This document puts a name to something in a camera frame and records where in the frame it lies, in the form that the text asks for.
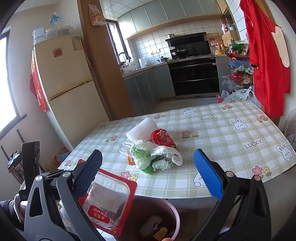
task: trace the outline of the refrigerator door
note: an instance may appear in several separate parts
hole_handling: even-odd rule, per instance
[[[34,47],[36,67],[46,100],[92,80],[79,35],[42,41]]]
[[[108,116],[93,81],[82,84],[49,102],[46,112],[62,143],[69,151]]]

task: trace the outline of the black faucet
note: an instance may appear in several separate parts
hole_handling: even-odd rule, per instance
[[[120,62],[120,60],[119,60],[119,56],[120,56],[121,54],[125,54],[125,56],[127,57],[128,61],[129,61],[129,62],[131,61],[131,57],[130,57],[127,53],[125,53],[125,52],[121,52],[120,54],[117,55],[117,59],[118,59],[118,62],[119,62],[119,65],[120,65],[120,66],[122,66],[122,65],[125,64],[125,62]]]

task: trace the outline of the oven door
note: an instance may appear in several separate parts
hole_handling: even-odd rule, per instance
[[[172,63],[169,69],[177,96],[219,92],[215,58]]]

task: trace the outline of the checkered tablecloth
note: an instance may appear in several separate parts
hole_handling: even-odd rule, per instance
[[[167,130],[183,156],[181,166],[145,174],[118,152],[126,132],[146,117]],[[210,160],[238,177],[260,175],[262,181],[295,164],[296,153],[280,130],[252,103],[211,104],[111,121],[98,125],[68,156],[59,169],[73,170],[94,149],[103,154],[102,169],[136,181],[136,195],[158,198],[195,198],[210,193],[193,164],[201,148]]]

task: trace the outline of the bucket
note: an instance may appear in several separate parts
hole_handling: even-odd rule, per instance
[[[180,217],[177,209],[166,199],[137,196],[135,197],[128,218],[118,241],[141,241],[139,230],[151,215],[156,214],[165,222],[175,227],[172,240],[177,237],[180,228]]]

